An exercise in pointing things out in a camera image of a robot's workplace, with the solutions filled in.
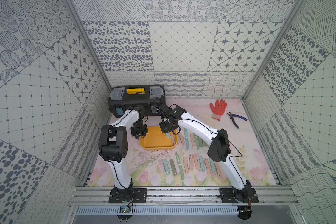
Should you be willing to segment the red work glove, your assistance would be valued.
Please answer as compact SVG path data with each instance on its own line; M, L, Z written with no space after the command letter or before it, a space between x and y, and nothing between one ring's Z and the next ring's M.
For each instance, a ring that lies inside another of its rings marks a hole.
M224 115L227 107L227 103L225 100L216 100L215 104L210 103L210 109L213 113L212 118L220 121L221 117Z

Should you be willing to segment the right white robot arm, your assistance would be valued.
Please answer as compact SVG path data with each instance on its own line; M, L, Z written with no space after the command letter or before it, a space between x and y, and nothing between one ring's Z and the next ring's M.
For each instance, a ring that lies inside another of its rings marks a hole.
M205 141L209 145L208 157L223 166L223 170L227 174L233 193L235 194L235 200L239 203L250 205L251 199L249 194L251 193L252 185L244 177L233 160L234 156L231 154L231 143L227 131L225 129L217 130L209 127L180 106L172 109L157 97L154 98L153 102L161 118L161 131L168 133L182 127Z

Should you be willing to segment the yellow plastic storage box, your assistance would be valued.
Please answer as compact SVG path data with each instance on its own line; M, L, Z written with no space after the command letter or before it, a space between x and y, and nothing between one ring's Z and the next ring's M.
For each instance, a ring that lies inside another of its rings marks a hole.
M172 150L177 145L177 136L169 132L171 139L161 132L160 127L148 127L145 138L140 139L141 147L146 151Z

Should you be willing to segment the aluminium frame rail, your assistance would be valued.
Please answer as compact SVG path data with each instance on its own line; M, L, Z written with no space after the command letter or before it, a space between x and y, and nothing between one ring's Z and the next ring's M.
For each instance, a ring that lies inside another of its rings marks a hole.
M294 205L297 197L290 187L254 187L258 202L252 205ZM69 205L106 205L109 204L111 188L77 187L74 189ZM219 192L219 187L148 187L144 205L215 205L226 201L228 205L244 205L227 199Z

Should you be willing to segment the beige pink knife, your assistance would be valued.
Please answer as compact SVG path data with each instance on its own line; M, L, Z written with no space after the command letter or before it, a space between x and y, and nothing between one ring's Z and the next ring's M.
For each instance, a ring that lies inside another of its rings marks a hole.
M184 171L185 173L189 173L189 165L188 165L188 159L187 157L183 157L183 165L184 165Z

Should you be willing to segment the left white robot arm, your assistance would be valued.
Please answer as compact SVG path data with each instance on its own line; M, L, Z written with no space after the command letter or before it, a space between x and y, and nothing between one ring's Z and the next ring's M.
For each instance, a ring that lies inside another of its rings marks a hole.
M145 138L147 125L143 123L146 109L143 106L130 107L116 122L101 128L99 155L110 166L114 176L114 187L110 193L111 202L130 202L134 198L133 181L127 170L125 157L128 153L128 134L134 138Z

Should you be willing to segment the blue handled pliers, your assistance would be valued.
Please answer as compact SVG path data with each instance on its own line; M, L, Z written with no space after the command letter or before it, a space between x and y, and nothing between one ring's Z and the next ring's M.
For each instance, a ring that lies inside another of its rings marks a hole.
M231 112L228 112L227 115L230 117L232 123L234 124L234 126L239 129L239 126L238 124L235 122L235 118L239 118L239 119L242 119L244 121L248 121L247 118L243 117L243 116L240 116L240 115L237 115L237 114L233 114Z

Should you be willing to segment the long green knife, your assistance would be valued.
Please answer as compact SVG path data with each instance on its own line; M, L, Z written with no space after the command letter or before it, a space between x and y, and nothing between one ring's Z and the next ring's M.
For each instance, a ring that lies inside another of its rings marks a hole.
M179 172L180 172L180 175L181 175L181 180L184 180L184 170L183 170L183 167L182 167L180 156L179 156L178 153L175 153L175 156L176 156L176 160L177 160L177 165L179 167Z

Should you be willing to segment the long teal knife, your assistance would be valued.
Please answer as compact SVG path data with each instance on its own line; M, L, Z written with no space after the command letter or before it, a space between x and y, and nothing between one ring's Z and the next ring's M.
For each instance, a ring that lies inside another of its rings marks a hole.
M186 150L189 150L189 135L187 129L184 129L184 136L185 136Z

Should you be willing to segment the green sheath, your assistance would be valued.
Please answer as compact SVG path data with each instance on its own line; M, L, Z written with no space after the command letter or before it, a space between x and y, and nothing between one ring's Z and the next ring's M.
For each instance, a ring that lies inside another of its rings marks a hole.
M203 140L200 137L198 137L198 142L199 142L200 147L204 146Z

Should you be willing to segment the black plastic toolbox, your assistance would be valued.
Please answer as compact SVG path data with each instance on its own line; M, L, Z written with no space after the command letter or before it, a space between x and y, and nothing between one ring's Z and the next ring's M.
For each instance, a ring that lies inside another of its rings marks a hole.
M108 99L109 111L117 118L131 107L142 106L145 116L157 116L156 105L165 103L165 90L162 85L118 86L111 90Z

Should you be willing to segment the light teal folding knife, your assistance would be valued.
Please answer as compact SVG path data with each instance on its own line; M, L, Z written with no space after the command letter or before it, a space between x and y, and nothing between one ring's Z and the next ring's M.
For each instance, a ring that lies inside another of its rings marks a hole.
M167 160L166 160L166 159L163 159L162 162L163 162L163 166L164 166L165 173L166 173L167 175L169 175L169 174L170 174L170 168L169 168L169 165L168 165Z

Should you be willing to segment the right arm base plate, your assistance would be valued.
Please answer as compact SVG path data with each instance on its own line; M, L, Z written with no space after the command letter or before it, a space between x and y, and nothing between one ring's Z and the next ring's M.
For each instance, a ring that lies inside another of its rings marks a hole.
M222 203L258 203L258 195L254 188L246 190L236 190L234 188L220 188L217 196Z

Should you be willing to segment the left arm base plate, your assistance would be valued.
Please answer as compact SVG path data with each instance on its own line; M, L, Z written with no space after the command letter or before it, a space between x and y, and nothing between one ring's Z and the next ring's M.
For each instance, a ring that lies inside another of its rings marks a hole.
M119 189L114 187L109 196L109 203L145 203L147 188Z

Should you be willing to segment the pale pink folding knife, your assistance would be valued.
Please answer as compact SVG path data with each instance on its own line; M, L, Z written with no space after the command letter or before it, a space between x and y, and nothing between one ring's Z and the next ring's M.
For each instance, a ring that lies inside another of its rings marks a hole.
M179 133L179 134L178 134L178 137L179 137L179 140L180 140L181 144L182 144L183 146L185 146L186 143L185 143L185 138L183 137L183 135L182 135L181 133Z

